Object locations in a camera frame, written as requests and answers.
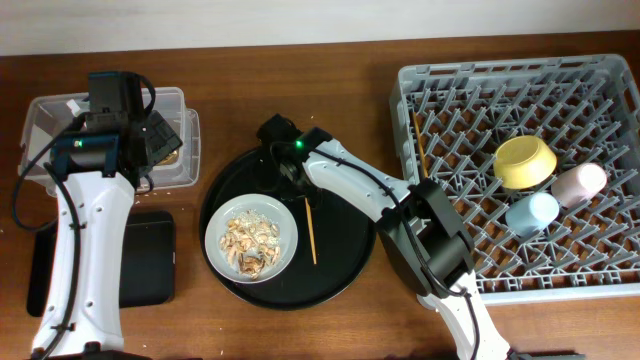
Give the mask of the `gold foil wrapper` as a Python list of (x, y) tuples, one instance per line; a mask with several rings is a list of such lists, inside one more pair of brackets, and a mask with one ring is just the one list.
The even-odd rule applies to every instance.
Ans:
[(169, 155), (167, 155), (162, 161), (157, 163), (157, 166), (166, 166), (166, 165), (174, 164), (178, 160), (178, 157), (179, 157), (179, 151), (174, 150)]

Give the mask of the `grey plate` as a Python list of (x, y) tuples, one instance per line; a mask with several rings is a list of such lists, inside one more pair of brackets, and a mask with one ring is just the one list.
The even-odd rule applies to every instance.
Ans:
[[(237, 273), (230, 266), (219, 247), (220, 237), (226, 229), (226, 223), (237, 213), (255, 210), (276, 223), (280, 230), (281, 255), (274, 266), (267, 267), (260, 276), (251, 280)], [(258, 284), (275, 278), (291, 263), (298, 246), (298, 229), (290, 210), (273, 197), (261, 194), (245, 194), (224, 203), (215, 211), (207, 223), (205, 231), (205, 255), (214, 270), (224, 278), (240, 284)]]

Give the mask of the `food scraps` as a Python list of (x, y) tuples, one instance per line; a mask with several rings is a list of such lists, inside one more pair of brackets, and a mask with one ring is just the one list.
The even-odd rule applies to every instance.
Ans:
[(280, 230), (268, 217), (250, 209), (227, 221), (219, 247), (238, 274), (255, 280), (279, 260)]

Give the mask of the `yellow bowl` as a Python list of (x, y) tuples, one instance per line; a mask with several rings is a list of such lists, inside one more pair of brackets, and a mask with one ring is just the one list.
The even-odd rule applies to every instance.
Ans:
[(501, 144), (495, 152), (494, 174), (502, 186), (510, 190), (534, 187), (555, 170), (557, 157), (539, 137), (514, 137)]

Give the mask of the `blue cup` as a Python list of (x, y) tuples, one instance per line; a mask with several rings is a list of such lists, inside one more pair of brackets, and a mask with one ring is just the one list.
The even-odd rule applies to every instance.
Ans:
[(546, 228), (559, 214), (559, 203), (548, 193), (534, 193), (512, 204), (505, 213), (506, 225), (518, 236)]

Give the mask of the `pink cup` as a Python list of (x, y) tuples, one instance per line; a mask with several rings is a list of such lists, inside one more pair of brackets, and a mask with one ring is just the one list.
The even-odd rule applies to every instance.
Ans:
[(551, 194), (561, 206), (569, 208), (592, 199), (606, 184), (604, 169), (596, 163), (585, 163), (560, 174), (551, 185)]

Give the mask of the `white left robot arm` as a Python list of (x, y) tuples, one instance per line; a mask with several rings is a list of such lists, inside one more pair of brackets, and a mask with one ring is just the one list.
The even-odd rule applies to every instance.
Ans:
[(89, 75), (89, 108), (34, 157), (55, 184), (57, 236), (34, 359), (127, 359), (119, 306), (125, 228), (141, 181), (183, 144), (143, 75)]

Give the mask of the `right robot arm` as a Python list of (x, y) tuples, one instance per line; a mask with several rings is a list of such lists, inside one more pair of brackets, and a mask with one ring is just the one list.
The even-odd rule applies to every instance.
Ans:
[(329, 191), (374, 222), (395, 273), (444, 320), (460, 359), (513, 359), (479, 294), (473, 239), (444, 190), (383, 173), (328, 132), (276, 114), (257, 137), (278, 172), (302, 192)]

